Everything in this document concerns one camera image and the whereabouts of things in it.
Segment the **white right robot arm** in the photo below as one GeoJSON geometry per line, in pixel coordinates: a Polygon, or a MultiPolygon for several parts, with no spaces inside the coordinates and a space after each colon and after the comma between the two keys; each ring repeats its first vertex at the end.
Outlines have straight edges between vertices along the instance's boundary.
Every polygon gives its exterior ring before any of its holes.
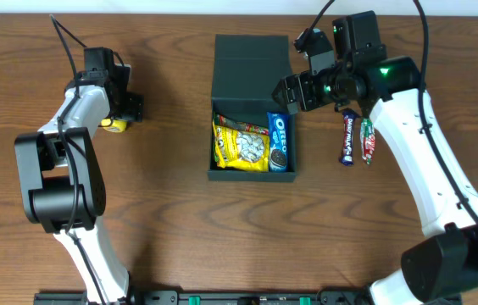
{"type": "Polygon", "coordinates": [[[290,75],[272,97],[290,114],[357,102],[408,184],[425,239],[402,254],[397,271],[369,286],[367,303],[449,301],[478,288],[478,193],[442,133],[411,58],[290,75]]]}

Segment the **green Haribo gummy bag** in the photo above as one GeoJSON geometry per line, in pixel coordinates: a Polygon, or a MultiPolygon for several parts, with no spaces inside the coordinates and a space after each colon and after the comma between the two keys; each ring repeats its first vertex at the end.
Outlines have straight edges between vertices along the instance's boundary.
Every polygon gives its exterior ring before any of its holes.
{"type": "Polygon", "coordinates": [[[260,135],[268,135],[269,129],[259,125],[253,125],[245,122],[238,122],[233,119],[226,118],[225,116],[217,113],[213,113],[214,124],[217,125],[217,134],[221,135],[224,128],[246,131],[250,133],[256,133],[260,135]]]}

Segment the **yellow Hacks candy bag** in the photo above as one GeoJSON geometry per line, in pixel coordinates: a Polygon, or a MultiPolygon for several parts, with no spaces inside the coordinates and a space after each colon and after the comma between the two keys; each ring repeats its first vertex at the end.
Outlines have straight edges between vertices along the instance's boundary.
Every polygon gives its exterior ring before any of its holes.
{"type": "Polygon", "coordinates": [[[213,124],[217,166],[249,172],[268,172],[270,138],[267,135],[235,130],[213,124]]]}

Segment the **blue Oreo cookie pack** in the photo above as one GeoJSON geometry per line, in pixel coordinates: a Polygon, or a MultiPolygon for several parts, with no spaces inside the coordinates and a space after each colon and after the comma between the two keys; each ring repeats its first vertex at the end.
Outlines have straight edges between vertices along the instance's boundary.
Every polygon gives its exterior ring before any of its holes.
{"type": "Polygon", "coordinates": [[[267,113],[270,137],[270,171],[286,172],[288,170],[288,115],[267,113]]]}

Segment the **yellow Mentos bottle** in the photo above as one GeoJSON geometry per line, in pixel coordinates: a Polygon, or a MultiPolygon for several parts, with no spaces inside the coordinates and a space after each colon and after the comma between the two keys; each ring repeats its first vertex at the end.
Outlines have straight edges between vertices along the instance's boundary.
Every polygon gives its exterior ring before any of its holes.
{"type": "Polygon", "coordinates": [[[103,128],[106,131],[113,132],[113,133],[122,133],[125,132],[128,126],[128,122],[121,120],[121,119],[103,119],[100,124],[99,128],[103,128]]]}

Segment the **purple Dairy Milk bar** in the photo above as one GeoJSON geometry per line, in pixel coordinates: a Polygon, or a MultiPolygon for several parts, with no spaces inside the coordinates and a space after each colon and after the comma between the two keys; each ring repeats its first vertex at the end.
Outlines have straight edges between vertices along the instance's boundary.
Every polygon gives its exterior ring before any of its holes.
{"type": "Polygon", "coordinates": [[[339,161],[345,166],[353,165],[353,136],[354,124],[358,117],[357,113],[350,108],[342,111],[343,116],[343,144],[339,161]]]}

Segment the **red green candy bar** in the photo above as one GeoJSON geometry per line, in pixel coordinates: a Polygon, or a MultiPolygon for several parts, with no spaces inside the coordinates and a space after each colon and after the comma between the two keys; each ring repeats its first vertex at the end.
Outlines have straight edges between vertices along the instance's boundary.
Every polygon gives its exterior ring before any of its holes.
{"type": "Polygon", "coordinates": [[[370,119],[362,119],[360,144],[362,159],[366,164],[370,165],[375,151],[375,128],[370,119]]]}

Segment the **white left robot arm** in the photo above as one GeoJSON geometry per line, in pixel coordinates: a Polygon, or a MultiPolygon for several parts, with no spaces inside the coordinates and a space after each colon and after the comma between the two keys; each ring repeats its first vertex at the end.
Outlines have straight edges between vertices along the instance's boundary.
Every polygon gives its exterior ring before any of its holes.
{"type": "Polygon", "coordinates": [[[46,302],[140,301],[103,223],[106,189],[92,138],[111,110],[111,97],[104,87],[70,86],[48,123],[15,139],[25,215],[65,248],[86,287],[78,297],[44,297],[46,302]]]}

